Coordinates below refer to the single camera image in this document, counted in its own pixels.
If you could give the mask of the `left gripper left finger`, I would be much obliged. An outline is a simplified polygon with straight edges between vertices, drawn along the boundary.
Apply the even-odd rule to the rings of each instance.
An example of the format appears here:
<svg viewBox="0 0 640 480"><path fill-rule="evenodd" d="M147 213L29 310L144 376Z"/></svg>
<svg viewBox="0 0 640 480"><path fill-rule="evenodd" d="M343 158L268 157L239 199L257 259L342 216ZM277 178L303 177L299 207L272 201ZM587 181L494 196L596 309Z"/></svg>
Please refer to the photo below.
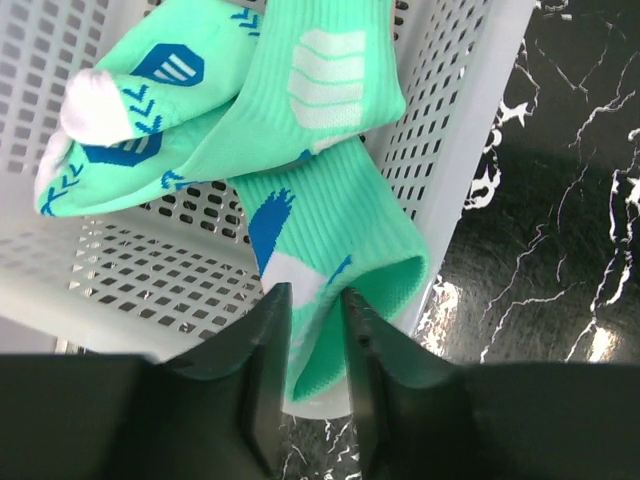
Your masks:
<svg viewBox="0 0 640 480"><path fill-rule="evenodd" d="M271 478L292 322L292 287L279 283L243 317L163 364L162 478Z"/></svg>

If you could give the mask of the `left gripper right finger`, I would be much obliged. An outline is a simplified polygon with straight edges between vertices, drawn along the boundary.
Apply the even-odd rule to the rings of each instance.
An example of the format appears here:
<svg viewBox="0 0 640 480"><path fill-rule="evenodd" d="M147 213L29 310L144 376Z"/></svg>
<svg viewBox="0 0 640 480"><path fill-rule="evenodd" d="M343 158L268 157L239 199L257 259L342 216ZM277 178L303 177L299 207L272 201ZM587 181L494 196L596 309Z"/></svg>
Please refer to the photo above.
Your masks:
<svg viewBox="0 0 640 480"><path fill-rule="evenodd" d="M342 293L348 384L365 479L462 479L465 382L456 366Z"/></svg>

